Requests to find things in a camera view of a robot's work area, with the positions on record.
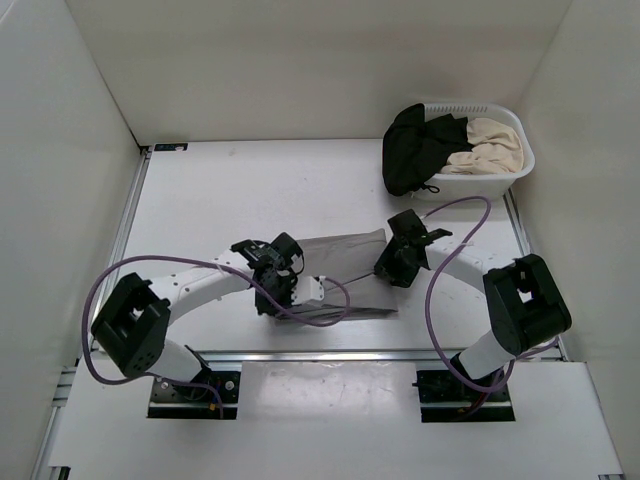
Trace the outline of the grey trousers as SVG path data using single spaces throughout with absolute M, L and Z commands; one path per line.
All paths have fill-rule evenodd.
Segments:
M 305 276 L 326 276 L 349 293 L 351 319 L 387 317 L 398 311 L 392 287 L 374 274 L 387 245 L 383 229 L 368 233 L 300 239 Z

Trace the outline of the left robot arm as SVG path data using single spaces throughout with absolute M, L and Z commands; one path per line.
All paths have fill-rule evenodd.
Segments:
M 256 309 L 274 313 L 292 305 L 304 260 L 300 245 L 281 233 L 270 243 L 243 240 L 210 261 L 187 270 L 144 279 L 133 272 L 116 284 L 91 325 L 91 334 L 126 382 L 154 375 L 188 400 L 213 388 L 212 371 L 186 346 L 168 338 L 169 327 L 191 311 L 224 296 L 256 290 Z

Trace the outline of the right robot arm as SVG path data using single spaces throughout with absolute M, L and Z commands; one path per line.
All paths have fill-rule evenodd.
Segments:
M 569 330 L 572 317 L 544 259 L 536 254 L 501 258 L 457 241 L 453 233 L 429 231 L 412 209 L 388 220 L 392 238 L 374 272 L 390 285 L 409 288 L 420 270 L 431 270 L 424 314 L 436 353 L 450 372 L 449 387 L 460 399 L 492 393 L 508 381 L 486 386 L 486 377 L 512 369 L 524 354 Z M 449 358 L 436 337 L 431 300 L 438 278 L 447 274 L 482 293 L 490 329 L 473 345 Z

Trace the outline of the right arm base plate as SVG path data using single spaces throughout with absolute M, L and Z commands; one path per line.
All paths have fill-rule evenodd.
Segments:
M 422 423 L 513 422 L 507 386 L 487 394 L 470 389 L 448 370 L 418 370 L 413 386 L 418 391 Z

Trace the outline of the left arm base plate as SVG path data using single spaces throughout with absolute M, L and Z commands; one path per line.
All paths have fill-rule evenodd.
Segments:
M 149 397 L 147 417 L 152 419 L 235 420 L 238 414 L 240 371 L 214 371 L 208 383 L 222 401 L 207 389 L 187 389 L 156 381 Z

